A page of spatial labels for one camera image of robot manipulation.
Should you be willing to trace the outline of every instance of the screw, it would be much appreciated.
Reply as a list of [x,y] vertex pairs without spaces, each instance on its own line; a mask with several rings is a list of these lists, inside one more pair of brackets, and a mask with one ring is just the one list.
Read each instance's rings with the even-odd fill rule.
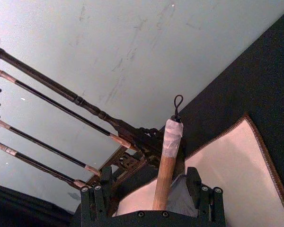
[[82,192],[86,192],[87,190],[88,190],[87,187],[83,187],[83,188],[81,189]]
[[143,211],[139,211],[139,212],[138,212],[138,217],[141,217],[141,218],[142,218],[142,217],[144,217],[144,215],[145,215],[145,213],[144,213]]
[[165,217],[165,218],[167,218],[167,217],[169,216],[169,214],[168,214],[168,212],[163,211],[163,212],[162,212],[162,216]]
[[217,192],[217,193],[221,193],[221,192],[222,192],[222,190],[221,190],[220,188],[215,188],[214,190],[215,190],[215,192]]

